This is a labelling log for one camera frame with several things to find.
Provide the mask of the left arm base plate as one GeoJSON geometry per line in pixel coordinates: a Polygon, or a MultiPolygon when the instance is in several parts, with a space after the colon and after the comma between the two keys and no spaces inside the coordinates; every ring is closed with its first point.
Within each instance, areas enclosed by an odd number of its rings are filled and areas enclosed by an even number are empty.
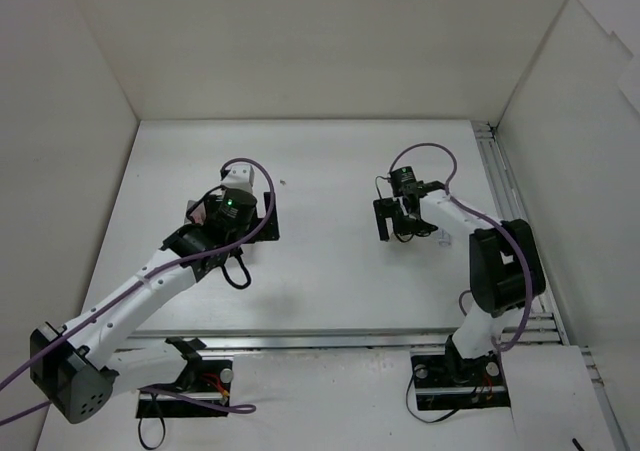
{"type": "MultiPolygon", "coordinates": [[[[186,389],[166,386],[167,390],[184,394],[198,401],[227,408],[230,401],[232,361],[229,359],[205,361],[186,389]]],[[[227,417],[225,410],[214,410],[192,404],[175,397],[140,393],[136,408],[137,435],[143,450],[158,450],[167,434],[167,420],[211,419],[227,417]]]]}

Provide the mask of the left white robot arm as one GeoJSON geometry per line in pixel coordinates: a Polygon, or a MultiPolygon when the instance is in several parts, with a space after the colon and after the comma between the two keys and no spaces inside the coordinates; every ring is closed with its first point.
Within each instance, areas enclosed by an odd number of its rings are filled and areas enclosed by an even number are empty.
{"type": "Polygon", "coordinates": [[[60,327],[44,323],[29,338],[31,381],[70,424],[87,421],[113,396],[152,387],[191,389],[200,377],[201,341],[168,337],[132,351],[119,347],[141,324],[210,272],[239,260],[242,247],[279,238],[275,193],[264,216],[248,187],[219,185],[196,201],[185,223],[151,259],[96,307],[60,327]]]}

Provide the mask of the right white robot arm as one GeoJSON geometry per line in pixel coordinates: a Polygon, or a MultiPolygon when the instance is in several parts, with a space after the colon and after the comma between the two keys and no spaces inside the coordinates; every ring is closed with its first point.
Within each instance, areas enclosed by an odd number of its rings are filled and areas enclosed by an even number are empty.
{"type": "Polygon", "coordinates": [[[373,201],[379,239],[406,243],[444,231],[464,240],[469,253],[472,304],[463,324],[447,339],[442,369],[464,383],[479,361],[518,343],[529,321],[533,300],[546,280],[530,225],[499,221],[455,198],[447,182],[424,182],[410,166],[389,172],[392,195],[373,201]]]}

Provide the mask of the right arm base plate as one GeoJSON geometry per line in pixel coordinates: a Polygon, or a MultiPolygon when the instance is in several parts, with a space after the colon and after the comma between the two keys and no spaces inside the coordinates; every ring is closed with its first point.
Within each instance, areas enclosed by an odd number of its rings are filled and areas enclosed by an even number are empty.
{"type": "Polygon", "coordinates": [[[457,376],[443,354],[415,354],[405,406],[419,421],[438,424],[461,411],[509,408],[511,399],[495,354],[480,358],[457,376]]]}

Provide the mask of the red pen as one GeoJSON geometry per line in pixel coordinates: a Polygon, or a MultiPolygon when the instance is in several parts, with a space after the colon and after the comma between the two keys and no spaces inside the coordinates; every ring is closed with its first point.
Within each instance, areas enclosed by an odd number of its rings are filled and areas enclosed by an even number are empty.
{"type": "Polygon", "coordinates": [[[206,220],[206,212],[202,207],[198,207],[191,213],[191,218],[195,223],[202,224],[206,220]]]}

